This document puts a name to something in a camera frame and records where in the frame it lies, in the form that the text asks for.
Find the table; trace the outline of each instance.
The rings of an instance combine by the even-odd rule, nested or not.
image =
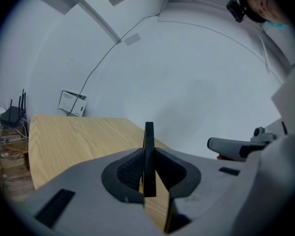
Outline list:
[[[35,189],[69,167],[132,148],[142,148],[144,131],[126,118],[34,115],[29,129],[29,165]],[[155,146],[167,146],[155,139]],[[164,230],[169,193],[156,174],[156,197],[145,211]]]

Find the black cap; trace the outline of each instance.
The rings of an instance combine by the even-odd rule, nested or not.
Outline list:
[[[248,5],[247,0],[239,0],[240,6],[244,9],[247,17],[249,17],[252,21],[257,23],[264,23],[266,19],[259,16],[256,12],[254,12]]]

